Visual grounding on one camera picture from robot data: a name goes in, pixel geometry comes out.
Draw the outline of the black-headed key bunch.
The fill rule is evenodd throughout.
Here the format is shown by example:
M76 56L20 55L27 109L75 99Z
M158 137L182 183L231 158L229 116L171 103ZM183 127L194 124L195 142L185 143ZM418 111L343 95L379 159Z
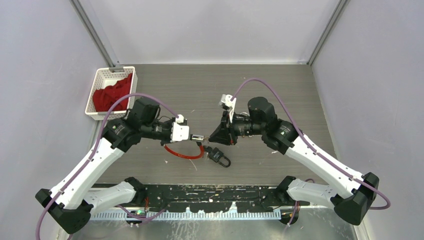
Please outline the black-headed key bunch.
M204 149L204 151L206 152L206 153L208 153L208 154L211 154L212 152L213 152L213 147L211 147L211 146L207 146L207 145L204 145L203 146L203 149Z

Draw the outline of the black Kaijing padlock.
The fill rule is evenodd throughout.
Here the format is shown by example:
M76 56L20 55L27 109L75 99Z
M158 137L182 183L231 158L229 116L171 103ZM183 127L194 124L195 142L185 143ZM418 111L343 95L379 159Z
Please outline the black Kaijing padlock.
M231 166L231 160L217 147L212 148L208 152L208 158L224 168L229 168Z

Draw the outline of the red cable lock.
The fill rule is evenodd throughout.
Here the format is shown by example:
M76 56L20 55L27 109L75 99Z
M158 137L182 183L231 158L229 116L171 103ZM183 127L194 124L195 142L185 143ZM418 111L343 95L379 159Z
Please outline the red cable lock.
M176 157L182 158L182 159L186 159L186 160L201 159L205 154L205 148L203 146L203 143L205 142L207 137L205 137L204 135L199 135L199 134L191 134L188 139L190 141L196 143L196 145L198 146L198 149L199 149L198 154L196 154L196 155L194 155L194 154L192 154L192 155L183 154L183 153L180 153L180 152L177 152L177 151L171 149L170 147L168 147L167 144L165 144L163 147L168 153L170 153L170 154L172 154Z

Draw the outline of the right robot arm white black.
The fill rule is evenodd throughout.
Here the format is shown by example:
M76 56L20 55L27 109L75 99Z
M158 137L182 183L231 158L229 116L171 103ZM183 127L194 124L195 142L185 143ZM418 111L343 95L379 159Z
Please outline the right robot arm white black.
M362 222L377 195L374 190L380 180L375 174L362 174L336 160L297 131L293 123L279 119L265 97L250 99L248 114L235 113L236 99L230 94L223 94L219 105L224 111L208 138L210 142L231 146L239 137L260 136L267 147L298 161L326 182L323 185L286 176L276 188L281 204L309 202L334 210L349 224L358 226Z

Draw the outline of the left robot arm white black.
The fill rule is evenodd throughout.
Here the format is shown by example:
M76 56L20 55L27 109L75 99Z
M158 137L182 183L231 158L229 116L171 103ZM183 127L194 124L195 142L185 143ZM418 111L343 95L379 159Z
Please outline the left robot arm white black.
M133 108L124 117L109 120L107 116L124 100L137 97ZM173 125L184 122L184 117L166 103L145 93L130 93L119 98L101 123L102 131L94 145L76 167L56 186L42 188L36 200L43 211L36 223L35 238L41 238L41 226L46 214L69 235L81 230L93 215L112 207L130 203L141 206L147 198L144 185L134 177L95 193L89 190L100 176L141 139L171 143Z

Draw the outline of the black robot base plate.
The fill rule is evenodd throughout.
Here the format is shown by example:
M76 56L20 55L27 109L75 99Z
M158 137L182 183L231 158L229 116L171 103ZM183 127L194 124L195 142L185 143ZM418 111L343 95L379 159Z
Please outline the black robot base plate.
M267 213L278 207L294 206L278 198L276 186L269 185L202 185L146 184L145 197L123 207L141 207L154 212L226 213L235 205L237 213Z

